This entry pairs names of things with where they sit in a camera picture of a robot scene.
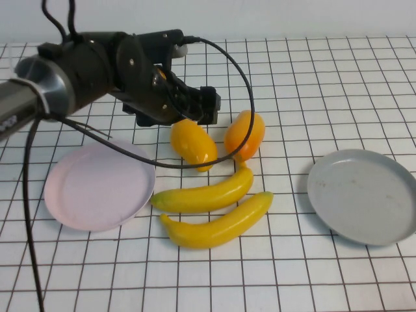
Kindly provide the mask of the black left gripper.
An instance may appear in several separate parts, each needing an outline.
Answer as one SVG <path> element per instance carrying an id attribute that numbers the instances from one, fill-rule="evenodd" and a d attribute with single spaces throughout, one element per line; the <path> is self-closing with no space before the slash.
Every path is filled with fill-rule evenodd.
<path id="1" fill-rule="evenodd" d="M 171 126 L 189 119 L 199 125 L 217 124 L 221 97 L 211 86 L 202 86 L 193 98 L 183 81 L 160 65 L 153 67 L 146 78 L 129 87 L 132 107 L 123 103 L 122 110 L 135 115 L 139 127 Z"/>

